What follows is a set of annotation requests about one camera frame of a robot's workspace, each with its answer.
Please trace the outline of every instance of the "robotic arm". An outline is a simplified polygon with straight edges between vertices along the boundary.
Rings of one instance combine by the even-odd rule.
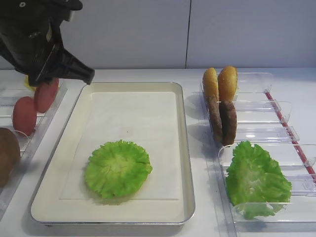
[[[90,84],[94,70],[68,52],[60,25],[82,9],[79,0],[6,0],[0,3],[0,55],[38,86],[52,78]]]

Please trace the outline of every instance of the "yellow object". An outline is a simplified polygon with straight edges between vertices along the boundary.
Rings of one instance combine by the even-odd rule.
[[[25,77],[24,86],[25,86],[26,88],[28,88],[29,90],[31,90],[31,91],[36,91],[36,87],[29,85],[29,76],[26,76],[26,77]]]

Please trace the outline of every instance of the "lettuce leaf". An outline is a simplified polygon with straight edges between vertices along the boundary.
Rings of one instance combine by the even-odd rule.
[[[84,177],[102,198],[136,193],[152,171],[146,150],[133,142],[107,142],[89,157]]]
[[[233,150],[233,159],[227,169],[228,197],[245,219],[256,216],[274,216],[289,202],[292,184],[283,175],[279,163],[269,152],[249,141],[239,143]]]

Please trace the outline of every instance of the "white wall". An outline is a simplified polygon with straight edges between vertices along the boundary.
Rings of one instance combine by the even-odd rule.
[[[81,1],[64,44],[96,69],[316,67],[315,0]]]

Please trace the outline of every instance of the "white table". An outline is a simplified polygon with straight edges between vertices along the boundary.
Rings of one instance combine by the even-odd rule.
[[[202,131],[199,119],[203,118],[201,104],[195,92],[199,92],[201,78],[205,69],[191,70],[97,70],[94,81],[174,81],[183,87],[185,110],[188,127],[189,148],[192,163],[193,181],[196,197],[194,217],[173,236],[177,237],[217,237],[218,220],[215,212],[218,198],[216,178],[206,170],[207,158],[202,150],[207,136]],[[239,69],[239,72],[271,72],[275,75],[272,95],[277,100],[290,101],[293,110],[289,121],[300,136],[300,144],[316,144],[316,68],[310,69]],[[10,83],[16,77],[13,71],[0,71],[0,83]],[[29,170],[24,175],[2,221],[1,237],[29,236],[162,236],[159,229],[144,230],[142,233],[133,229],[107,230],[83,229],[80,227],[67,230],[65,228],[49,228],[31,223],[27,218],[27,207],[36,188],[49,154],[71,112],[71,108],[84,84],[81,81],[67,81],[68,91],[49,127],[42,143],[32,159]],[[246,233],[242,236],[254,235],[267,237],[282,236],[316,236],[316,233]]]

